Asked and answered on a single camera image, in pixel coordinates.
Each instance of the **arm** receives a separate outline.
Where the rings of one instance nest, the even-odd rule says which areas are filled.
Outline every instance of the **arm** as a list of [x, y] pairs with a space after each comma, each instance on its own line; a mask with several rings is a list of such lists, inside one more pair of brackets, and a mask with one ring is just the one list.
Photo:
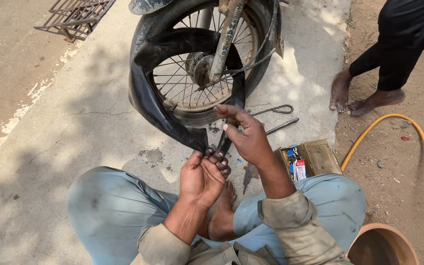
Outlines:
[[218, 105], [220, 118], [237, 120], [243, 132], [225, 124], [224, 130], [239, 154], [256, 166], [266, 199], [258, 204], [263, 223], [274, 229], [288, 264], [350, 264], [331, 235], [317, 219], [315, 205], [297, 191], [287, 172], [273, 155], [262, 124], [246, 111]]
[[194, 151], [181, 168], [178, 201], [162, 224], [142, 229], [137, 243], [139, 254], [132, 264], [185, 264], [190, 245], [230, 172], [223, 153], [203, 157]]

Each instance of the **beige shirt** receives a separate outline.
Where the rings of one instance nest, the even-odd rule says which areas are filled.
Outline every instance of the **beige shirt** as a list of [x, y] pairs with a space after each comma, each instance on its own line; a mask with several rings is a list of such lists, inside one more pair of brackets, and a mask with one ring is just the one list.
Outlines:
[[[317, 219], [317, 208], [302, 191], [283, 199], [259, 201], [258, 215], [274, 229], [287, 264], [351, 265]], [[253, 252], [228, 242], [210, 248], [200, 240], [191, 247], [163, 224], [144, 227], [137, 248], [139, 254], [131, 265], [278, 265], [268, 246]]]

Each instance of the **motorcycle front wheel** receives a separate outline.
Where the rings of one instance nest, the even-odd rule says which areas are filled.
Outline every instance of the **motorcycle front wheel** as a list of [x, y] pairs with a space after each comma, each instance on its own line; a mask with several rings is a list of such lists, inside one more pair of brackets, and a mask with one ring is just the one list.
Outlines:
[[[212, 13], [209, 30], [221, 32], [225, 16], [218, 12], [218, 0], [174, 0], [166, 7], [147, 15], [138, 22], [131, 46], [131, 61], [145, 39], [180, 27], [198, 27], [204, 12]], [[259, 0], [246, 3], [237, 24], [233, 44], [240, 53], [243, 65], [247, 64], [265, 40], [272, 13]], [[266, 40], [264, 49], [254, 62], [266, 56], [273, 44]], [[207, 75], [199, 65], [206, 65], [213, 55], [191, 53], [168, 58], [148, 76], [153, 89], [166, 107], [175, 105], [174, 115], [185, 125], [199, 125], [217, 119], [213, 107], [230, 100], [233, 78], [222, 77], [222, 81], [203, 91], [197, 91], [203, 76]], [[245, 72], [245, 89], [248, 97], [261, 81], [270, 58]]]

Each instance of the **metal grate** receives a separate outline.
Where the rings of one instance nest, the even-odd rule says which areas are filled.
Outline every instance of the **metal grate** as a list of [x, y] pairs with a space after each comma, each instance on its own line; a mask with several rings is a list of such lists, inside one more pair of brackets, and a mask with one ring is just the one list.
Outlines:
[[85, 40], [115, 0], [57, 0], [49, 9], [51, 16], [42, 26], [35, 29], [61, 33], [65, 40]]

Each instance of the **black pants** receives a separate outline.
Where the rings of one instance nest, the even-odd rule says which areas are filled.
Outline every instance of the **black pants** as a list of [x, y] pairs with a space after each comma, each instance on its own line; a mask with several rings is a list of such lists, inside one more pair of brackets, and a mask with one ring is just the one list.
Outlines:
[[350, 66], [357, 76], [377, 67], [381, 91], [403, 87], [424, 50], [424, 0], [387, 0], [379, 14], [379, 38]]

